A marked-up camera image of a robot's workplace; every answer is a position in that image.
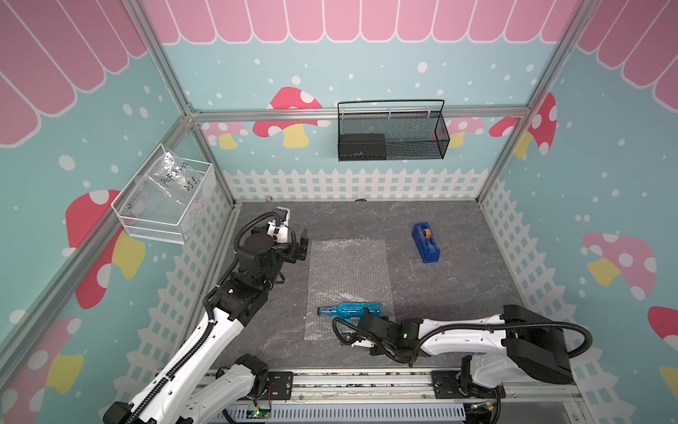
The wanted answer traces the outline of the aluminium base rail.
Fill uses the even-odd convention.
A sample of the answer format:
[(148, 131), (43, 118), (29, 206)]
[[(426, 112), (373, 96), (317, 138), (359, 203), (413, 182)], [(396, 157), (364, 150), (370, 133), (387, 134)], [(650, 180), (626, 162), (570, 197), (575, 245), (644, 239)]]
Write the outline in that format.
[[(289, 369), (290, 383), (262, 403), (283, 405), (367, 404), (367, 403), (438, 403), (433, 369), (430, 367), (382, 367), (376, 369)], [(584, 400), (579, 389), (571, 385), (540, 383), (519, 377), (503, 383), (505, 404), (575, 403)]]

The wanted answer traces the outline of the clear plastic bag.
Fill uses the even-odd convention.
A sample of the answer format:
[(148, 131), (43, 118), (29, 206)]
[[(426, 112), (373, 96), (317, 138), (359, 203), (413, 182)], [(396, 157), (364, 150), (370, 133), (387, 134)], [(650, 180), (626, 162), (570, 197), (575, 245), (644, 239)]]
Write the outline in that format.
[(173, 201), (181, 208), (190, 205), (201, 181), (199, 171), (169, 150), (162, 153), (141, 177), (143, 187), (151, 194)]

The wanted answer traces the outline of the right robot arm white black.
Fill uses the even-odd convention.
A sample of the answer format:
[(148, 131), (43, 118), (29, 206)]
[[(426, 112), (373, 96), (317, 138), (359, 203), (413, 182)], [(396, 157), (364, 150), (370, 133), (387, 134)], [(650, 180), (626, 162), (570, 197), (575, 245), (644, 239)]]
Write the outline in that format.
[(570, 362), (593, 345), (586, 328), (552, 321), (518, 305), (501, 314), (454, 322), (408, 319), (394, 323), (363, 306), (345, 320), (332, 319), (341, 344), (360, 346), (409, 367), (421, 356), (461, 353), (457, 382), (464, 395), (471, 389), (497, 389), (522, 376), (550, 384), (572, 384)]

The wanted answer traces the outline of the clear bubble wrap sheet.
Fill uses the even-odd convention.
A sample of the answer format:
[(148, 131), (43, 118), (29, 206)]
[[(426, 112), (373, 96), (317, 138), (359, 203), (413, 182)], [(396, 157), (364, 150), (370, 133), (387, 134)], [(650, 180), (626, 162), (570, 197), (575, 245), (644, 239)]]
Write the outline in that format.
[(332, 319), (319, 316), (320, 307), (380, 303), (385, 316), (395, 316), (384, 240), (314, 241), (309, 254), (304, 339), (321, 341), (335, 337)]

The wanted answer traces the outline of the black box in basket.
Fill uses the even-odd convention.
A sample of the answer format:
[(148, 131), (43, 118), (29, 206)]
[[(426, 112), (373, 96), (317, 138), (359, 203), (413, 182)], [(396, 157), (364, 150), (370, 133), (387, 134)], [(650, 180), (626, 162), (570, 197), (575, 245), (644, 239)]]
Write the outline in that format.
[(384, 134), (343, 134), (339, 136), (337, 148), (340, 162), (387, 159)]

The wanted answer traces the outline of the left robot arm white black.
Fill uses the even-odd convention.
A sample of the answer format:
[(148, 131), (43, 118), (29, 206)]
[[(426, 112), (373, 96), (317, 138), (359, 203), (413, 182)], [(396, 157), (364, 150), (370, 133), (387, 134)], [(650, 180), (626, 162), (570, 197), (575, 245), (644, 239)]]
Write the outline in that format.
[(284, 282), (286, 263), (305, 260), (308, 237), (289, 228), (291, 212), (277, 207), (234, 237), (234, 260), (203, 298), (203, 318), (185, 344), (130, 401), (116, 401), (105, 423), (208, 423), (240, 399), (268, 395), (268, 365), (245, 354), (213, 383), (198, 387), (222, 351), (244, 330)]

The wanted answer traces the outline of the small green circuit board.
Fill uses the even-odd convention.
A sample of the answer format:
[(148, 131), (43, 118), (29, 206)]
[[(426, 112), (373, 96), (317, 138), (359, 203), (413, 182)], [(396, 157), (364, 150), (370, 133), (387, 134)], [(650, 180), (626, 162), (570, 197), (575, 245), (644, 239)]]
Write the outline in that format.
[(271, 416), (270, 406), (248, 406), (245, 414), (247, 420), (268, 420)]

